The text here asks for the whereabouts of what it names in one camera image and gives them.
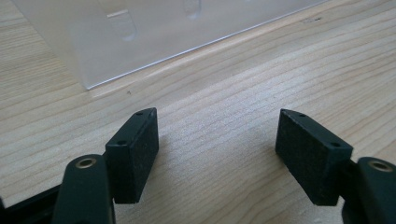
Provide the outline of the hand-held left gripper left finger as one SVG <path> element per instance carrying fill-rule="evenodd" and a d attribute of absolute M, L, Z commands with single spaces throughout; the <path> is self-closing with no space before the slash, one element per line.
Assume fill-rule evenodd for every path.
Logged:
<path fill-rule="evenodd" d="M 51 224 L 116 224 L 114 205 L 139 202 L 158 151 L 157 109 L 134 113 L 102 155 L 67 164 Z"/>

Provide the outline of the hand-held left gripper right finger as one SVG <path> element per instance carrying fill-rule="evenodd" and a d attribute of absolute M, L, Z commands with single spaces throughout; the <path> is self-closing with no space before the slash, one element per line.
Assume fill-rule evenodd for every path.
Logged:
<path fill-rule="evenodd" d="M 396 224 L 396 165 L 351 160 L 353 147 L 307 115 L 282 109 L 276 154 L 315 205 L 342 198 L 345 224 Z"/>

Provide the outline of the clear plastic box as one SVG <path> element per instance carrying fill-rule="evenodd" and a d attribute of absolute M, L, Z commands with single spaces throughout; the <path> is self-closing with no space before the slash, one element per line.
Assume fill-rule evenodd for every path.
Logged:
<path fill-rule="evenodd" d="M 86 89 L 326 0 L 12 0 Z"/>

